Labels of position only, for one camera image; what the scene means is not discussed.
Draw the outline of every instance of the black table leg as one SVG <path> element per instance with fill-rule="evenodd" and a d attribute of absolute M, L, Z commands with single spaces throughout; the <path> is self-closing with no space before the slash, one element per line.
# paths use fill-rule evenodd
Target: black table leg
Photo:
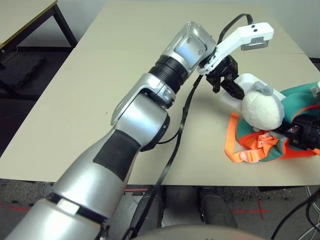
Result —
<path fill-rule="evenodd" d="M 70 27 L 68 26 L 64 16 L 62 15 L 58 5 L 54 5 L 53 7 L 54 14 L 53 17 L 56 21 L 56 23 L 59 25 L 61 31 L 63 32 L 65 38 L 68 40 L 69 44 L 72 48 L 75 48 L 78 44 L 78 41 L 76 40 L 74 34 L 72 33 Z"/>

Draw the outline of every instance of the black cable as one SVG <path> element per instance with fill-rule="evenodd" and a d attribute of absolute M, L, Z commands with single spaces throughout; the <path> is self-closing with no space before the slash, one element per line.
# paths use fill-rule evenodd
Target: black cable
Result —
<path fill-rule="evenodd" d="M 220 35 L 219 35 L 219 39 L 218 39 L 218 42 L 217 42 L 217 45 L 219 43 L 222 42 L 225 34 L 227 33 L 227 31 L 239 20 L 241 19 L 242 17 L 246 16 L 246 20 L 248 22 L 248 25 L 251 25 L 254 23 L 254 20 L 252 19 L 252 16 L 250 14 L 247 14 L 247 13 L 242 13 L 240 14 L 239 16 L 237 16 L 235 19 L 233 19 L 227 26 L 225 26 L 225 28 L 221 31 Z"/>
<path fill-rule="evenodd" d="M 219 36 L 219 40 L 218 40 L 218 43 L 221 43 L 222 42 L 222 39 L 224 38 L 224 35 L 226 34 L 226 32 L 231 28 L 232 25 L 234 25 L 240 18 L 246 16 L 246 19 L 247 19 L 247 23 L 248 25 L 251 25 L 253 24 L 253 19 L 251 17 L 250 14 L 246 14 L 246 13 L 242 13 L 240 14 L 239 16 L 237 16 L 235 19 L 233 19 L 220 33 L 220 36 Z M 196 81 L 194 82 L 193 84 L 193 88 L 192 90 L 190 91 L 185 103 L 184 103 L 184 107 L 182 109 L 182 118 L 181 118 L 181 121 L 180 121 L 180 127 L 178 129 L 178 131 L 176 132 L 176 134 L 174 136 L 172 136 L 170 139 L 166 140 L 166 141 L 162 141 L 162 142 L 158 142 L 158 144 L 166 144 L 170 141 L 172 141 L 173 139 L 175 139 L 177 137 L 177 140 L 176 140 L 176 143 L 175 143 L 175 147 L 174 147 L 174 150 L 171 154 L 171 157 L 169 159 L 169 161 L 166 163 L 164 169 L 162 170 L 162 173 L 158 179 L 158 181 L 156 182 L 156 184 L 154 185 L 153 187 L 153 190 L 150 194 L 150 198 L 148 199 L 148 202 L 146 203 L 146 206 L 142 212 L 142 214 L 140 215 L 140 218 L 138 220 L 138 222 L 136 223 L 135 227 L 130 227 L 127 229 L 127 231 L 125 232 L 124 236 L 122 237 L 122 240 L 125 240 L 127 238 L 127 236 L 129 235 L 130 232 L 132 232 L 131 236 L 130 236 L 130 239 L 133 239 L 135 238 L 137 235 L 138 235 L 138 232 L 140 230 L 140 228 L 142 227 L 147 215 L 148 215 L 148 212 L 150 210 L 150 207 L 152 205 L 152 202 L 155 198 L 155 195 L 156 193 L 158 192 L 162 182 L 164 181 L 175 157 L 176 157 L 176 154 L 178 152 L 178 149 L 179 149 L 179 146 L 180 146 L 180 142 L 181 142 L 181 137 L 182 137 L 182 132 L 184 130 L 184 127 L 185 127 L 185 122 L 186 122 L 186 119 L 187 119 L 187 116 L 188 116 L 188 111 L 189 111 L 189 108 L 190 108 L 190 104 L 191 104 L 191 100 L 192 100 L 192 97 L 195 93 L 195 90 L 196 88 L 198 87 L 199 83 L 200 83 L 200 80 L 202 78 L 202 75 L 199 75 L 198 78 L 196 79 Z"/>
<path fill-rule="evenodd" d="M 314 227 L 314 229 L 317 230 L 317 231 L 320 233 L 320 229 L 311 221 L 311 218 L 310 218 L 310 209 L 311 209 L 311 206 L 312 206 L 313 202 L 317 200 L 318 197 L 319 197 L 319 196 L 316 195 L 315 198 L 314 198 L 314 200 L 313 200 L 313 201 L 310 201 L 310 202 L 308 203 L 308 205 L 307 205 L 306 208 L 305 208 L 305 215 L 306 215 L 306 219 L 308 219 L 308 221 L 309 221 L 309 223 L 312 225 L 312 227 Z"/>
<path fill-rule="evenodd" d="M 157 144 L 166 144 L 166 143 L 168 143 L 168 142 L 172 141 L 173 139 L 175 139 L 175 138 L 176 138 L 176 136 L 178 135 L 178 132 L 179 132 L 179 130 L 175 133 L 175 135 L 174 135 L 174 136 L 172 136 L 172 137 L 171 137 L 171 138 L 169 138 L 168 140 L 166 140 L 166 141 L 159 141 Z"/>
<path fill-rule="evenodd" d="M 281 222 L 278 224 L 278 226 L 276 227 L 276 229 L 274 230 L 271 240 L 274 240 L 277 233 L 279 232 L 280 228 L 283 226 L 283 224 L 296 212 L 298 211 L 300 208 L 302 208 L 304 205 L 309 204 L 309 203 L 313 203 L 317 197 L 318 194 L 320 192 L 320 189 L 318 191 L 316 191 L 314 194 L 312 194 L 310 197 L 308 197 L 305 201 L 303 201 L 302 203 L 300 203 L 298 206 L 296 206 L 294 209 L 292 209 L 282 220 Z"/>
<path fill-rule="evenodd" d="M 124 235 L 123 235 L 123 237 L 121 238 L 121 240 L 126 240 L 126 238 L 128 237 L 128 235 L 129 235 L 129 233 L 132 231 L 132 233 L 135 233 L 136 232 L 136 229 L 132 226 L 132 227 L 129 227 L 126 231 L 125 231 L 125 233 L 124 233 Z"/>
<path fill-rule="evenodd" d="M 202 78 L 202 75 L 199 75 L 198 78 L 196 79 L 196 81 L 194 82 L 193 84 L 193 88 L 192 90 L 190 91 L 187 99 L 185 100 L 185 104 L 184 104 L 184 107 L 182 109 L 182 118 L 181 118 L 181 121 L 180 121 L 180 127 L 179 127 L 179 130 L 177 132 L 177 139 L 176 139 L 176 143 L 175 143 L 175 147 L 174 147 L 174 150 L 171 154 L 171 157 L 169 159 L 169 161 L 166 163 L 164 169 L 162 170 L 162 173 L 158 179 L 158 181 L 156 182 L 156 184 L 154 185 L 153 187 L 153 190 L 150 194 L 150 197 L 148 199 L 148 202 L 146 203 L 146 206 L 142 212 L 142 214 L 140 215 L 140 218 L 139 220 L 137 221 L 135 227 L 130 227 L 128 228 L 128 230 L 125 232 L 124 236 L 122 237 L 122 240 L 125 240 L 126 237 L 129 235 L 129 233 L 132 231 L 132 234 L 130 236 L 130 239 L 132 238 L 135 238 L 137 235 L 138 235 L 138 232 L 140 230 L 140 228 L 142 227 L 147 215 L 148 215 L 148 212 L 150 210 L 150 207 L 152 205 L 152 202 L 156 196 L 156 193 L 158 192 L 158 190 L 160 189 L 160 186 L 162 184 L 162 182 L 164 181 L 167 173 L 169 172 L 169 169 L 177 155 L 177 152 L 178 152 L 178 149 L 179 149 L 179 146 L 180 146 L 180 142 L 181 142 L 181 137 L 182 137 L 182 132 L 184 130 L 184 127 L 185 127 L 185 123 L 186 123 L 186 119 L 187 119 L 187 116 L 188 116 L 188 112 L 189 112 L 189 108 L 190 108 L 190 103 L 191 103 L 191 100 L 192 100 L 192 97 L 195 93 L 195 90 L 196 88 L 198 87 L 199 83 L 200 83 L 200 80 Z"/>

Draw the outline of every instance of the black rubber grip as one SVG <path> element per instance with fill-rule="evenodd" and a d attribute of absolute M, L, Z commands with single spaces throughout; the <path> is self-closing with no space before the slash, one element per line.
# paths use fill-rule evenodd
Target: black rubber grip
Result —
<path fill-rule="evenodd" d="M 94 157 L 93 162 L 109 169 L 124 181 L 140 146 L 125 132 L 115 130 Z"/>
<path fill-rule="evenodd" d="M 184 66 L 167 55 L 161 55 L 149 73 L 165 82 L 175 93 L 179 91 L 180 86 L 188 78 L 188 72 Z"/>

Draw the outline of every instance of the red laser line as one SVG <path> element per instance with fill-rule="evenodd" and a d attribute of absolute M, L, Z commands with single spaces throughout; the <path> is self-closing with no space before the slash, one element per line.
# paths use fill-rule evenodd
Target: red laser line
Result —
<path fill-rule="evenodd" d="M 30 209 L 17 207 L 17 206 L 9 206 L 9 209 L 20 211 L 20 212 L 29 212 L 30 211 Z"/>
<path fill-rule="evenodd" d="M 234 209 L 231 212 L 235 214 L 256 214 L 256 213 L 268 213 L 269 209 Z"/>
<path fill-rule="evenodd" d="M 261 199 L 257 199 L 257 202 L 258 202 L 258 207 L 259 207 L 259 211 L 260 211 L 260 217 L 261 217 L 261 220 L 263 220 L 263 219 L 264 219 L 264 215 L 263 215 L 263 213 L 262 213 L 262 211 L 261 211 L 260 200 L 261 200 Z"/>
<path fill-rule="evenodd" d="M 125 192 L 146 192 L 148 188 L 127 188 Z"/>

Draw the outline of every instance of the white plastic part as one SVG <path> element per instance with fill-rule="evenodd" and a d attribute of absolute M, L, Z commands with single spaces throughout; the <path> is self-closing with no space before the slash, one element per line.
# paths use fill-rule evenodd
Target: white plastic part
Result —
<path fill-rule="evenodd" d="M 200 75 L 206 75 L 213 71 L 217 65 L 231 52 L 241 45 L 259 44 L 269 41 L 274 35 L 274 29 L 267 22 L 238 27 L 225 40 L 216 46 L 215 54 L 203 68 L 197 69 Z"/>
<path fill-rule="evenodd" d="M 252 87 L 255 82 L 261 82 L 265 86 L 267 85 L 264 81 L 260 80 L 256 76 L 250 74 L 250 73 L 244 73 L 238 76 L 235 80 L 235 83 L 237 83 L 240 87 L 242 87 L 244 91 L 244 95 L 248 93 L 249 91 L 252 90 Z M 284 98 L 286 98 L 285 95 L 277 91 L 276 89 L 273 89 L 273 94 L 280 100 L 282 101 Z M 241 105 L 242 105 L 242 100 L 235 99 L 232 96 L 230 96 L 225 90 L 222 90 L 222 94 L 220 97 L 220 100 L 229 106 L 233 107 L 237 112 L 241 112 Z"/>

